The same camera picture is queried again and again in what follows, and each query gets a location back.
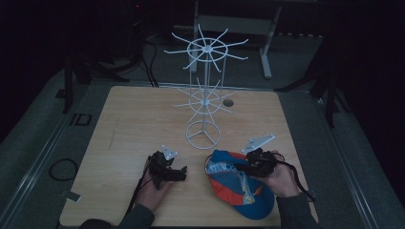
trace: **white wire rack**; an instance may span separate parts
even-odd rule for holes
[[[220,34],[218,37],[211,38],[205,37],[203,35],[200,25],[198,26],[198,29],[201,38],[193,41],[188,41],[172,33],[173,36],[177,39],[188,43],[187,49],[182,51],[165,52],[170,54],[187,53],[189,55],[190,63],[187,66],[183,67],[185,70],[189,70],[189,92],[179,88],[181,92],[189,95],[189,100],[188,103],[175,105],[175,107],[189,106],[194,111],[194,114],[190,118],[189,122],[192,122],[193,119],[195,119],[198,115],[202,117],[202,119],[194,121],[188,126],[185,132],[185,138],[187,139],[188,143],[190,143],[190,145],[197,149],[203,150],[210,149],[216,146],[221,140],[221,131],[217,123],[214,121],[213,114],[220,109],[229,113],[233,113],[221,106],[223,98],[231,96],[233,94],[231,93],[223,95],[226,58],[232,57],[240,60],[247,59],[247,57],[240,57],[229,54],[228,47],[242,45],[246,43],[247,40],[239,43],[225,44],[223,41],[220,40],[220,38],[227,33],[227,30]],[[203,84],[201,84],[199,78],[196,77],[198,88],[196,91],[193,92],[192,73],[190,67],[197,61],[204,63],[204,78]],[[219,67],[220,61],[223,62],[222,69],[220,69]],[[219,79],[215,86],[210,85],[211,65],[214,65],[215,70],[218,73],[222,73],[222,79]],[[195,140],[196,137],[200,135],[204,136],[204,138],[208,139],[208,141],[201,142]]]

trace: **baseball cap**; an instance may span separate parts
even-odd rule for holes
[[[246,164],[245,155],[215,150],[205,165],[215,195],[231,204],[248,219],[267,217],[274,206],[274,194],[263,182],[238,171],[234,164]]]

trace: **cord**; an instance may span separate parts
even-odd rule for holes
[[[292,173],[294,173],[294,180],[295,183],[297,184],[298,188],[305,194],[307,197],[310,199],[310,201],[315,202],[315,198],[303,187],[303,185],[300,182],[300,179],[298,178],[298,172],[297,169],[291,165],[286,163],[285,161],[277,160],[277,163],[287,165],[290,170],[292,170]]]
[[[134,206],[135,200],[137,199],[137,195],[138,195],[140,189],[142,189],[147,183],[149,183],[151,180],[153,180],[151,178],[142,185],[143,179],[145,178],[145,174],[148,171],[149,164],[150,164],[150,159],[148,158],[148,160],[146,161],[145,167],[143,168],[142,177],[139,179],[138,184],[137,184],[137,188],[135,188],[134,194],[132,195],[131,201],[129,202],[129,206],[127,208],[125,216],[128,215],[131,212],[131,210],[132,210],[132,208]]]
[[[156,46],[154,44],[152,44],[152,43],[150,43],[148,41],[145,41],[145,44],[152,46],[154,48],[155,52],[154,52],[154,54],[152,56],[152,60],[151,60],[151,63],[149,65],[149,67],[148,67],[148,65],[146,63],[146,60],[145,60],[145,58],[143,56],[142,56],[142,62],[144,64],[145,68],[146,68],[146,74],[148,75],[148,78],[149,78],[149,81],[151,82],[152,87],[158,88],[159,83],[156,80],[156,78],[154,77],[153,71],[152,71],[153,63],[155,62],[156,55],[158,54],[158,49],[156,48]]]

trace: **hand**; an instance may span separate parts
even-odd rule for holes
[[[284,160],[282,156],[274,155],[278,160]],[[267,177],[254,177],[267,185],[270,190],[279,198],[290,198],[300,194],[294,175],[289,167],[285,164],[278,163],[274,172]]]
[[[139,190],[135,203],[141,204],[154,212],[158,208],[166,193],[169,191],[172,184],[173,181],[169,181],[166,182],[160,190],[156,189],[148,169],[142,182],[142,186],[144,186]]]

